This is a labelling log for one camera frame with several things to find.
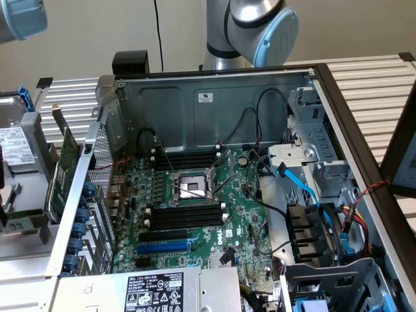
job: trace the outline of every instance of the warning label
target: warning label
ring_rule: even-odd
[[[21,127],[0,129],[3,159],[9,166],[34,163],[33,155]]]
[[[131,276],[125,312],[182,312],[183,273]]]

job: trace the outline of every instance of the power supply label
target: power supply label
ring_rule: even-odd
[[[183,273],[131,276],[125,312],[182,312]]]

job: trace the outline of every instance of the green circuit board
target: green circuit board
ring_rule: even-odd
[[[51,203],[56,212],[64,213],[68,194],[70,193],[73,176],[78,164],[79,148],[69,127],[65,130],[64,141],[56,167],[56,178],[53,183]]]
[[[240,156],[248,158],[248,152],[241,149],[233,149],[229,157],[216,167],[215,189],[225,181],[233,172],[228,183],[215,194],[221,202],[226,204],[229,216],[223,226],[203,227],[188,229],[188,238],[196,239],[190,252],[153,253],[150,256],[151,266],[148,268],[136,267],[137,246],[140,244],[139,233],[147,231],[144,226],[146,217],[146,193],[147,185],[163,180],[162,192],[153,188],[152,198],[162,193],[161,207],[168,207],[172,199],[172,180],[168,172],[154,172],[147,166],[147,162],[137,159],[126,166],[123,175],[129,181],[127,198],[136,198],[136,207],[131,210],[129,218],[125,218],[124,209],[119,209],[116,221],[117,249],[114,256],[113,273],[134,272],[139,270],[157,270],[162,268],[202,266],[210,268],[213,259],[219,259],[230,246],[236,249],[236,260],[239,278],[249,283],[253,290],[271,291],[272,277],[266,277],[266,268],[272,268],[270,256],[260,255],[255,250],[254,238],[265,221],[265,210],[251,198],[247,198],[242,190],[246,183],[246,169],[237,164]],[[249,173],[249,185],[255,183],[254,169]],[[251,224],[253,237],[249,237],[248,226]],[[270,249],[268,236],[263,232],[259,240],[262,250]]]

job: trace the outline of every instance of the blue pcie slot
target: blue pcie slot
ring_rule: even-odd
[[[160,252],[190,252],[191,243],[186,240],[177,242],[163,242],[160,244],[138,245],[137,254],[156,254]]]

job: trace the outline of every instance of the motherboard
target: motherboard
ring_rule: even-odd
[[[255,170],[248,171],[246,183],[249,152],[237,148],[224,153],[226,157],[217,158],[214,167],[173,172],[155,169],[148,159],[132,159],[114,176],[115,193],[122,203],[114,222],[117,249],[113,273],[236,266],[242,283],[270,292],[272,258],[261,255],[255,247],[255,238],[266,221],[265,209],[247,192],[247,188],[251,192],[257,189]],[[177,211],[205,217],[195,219],[194,224],[181,224]],[[167,220],[158,219],[161,213],[167,214]],[[178,235],[185,238],[187,248],[179,246],[183,240],[148,242],[153,240],[152,233]],[[263,251],[270,249],[268,231],[263,231],[258,245]]]

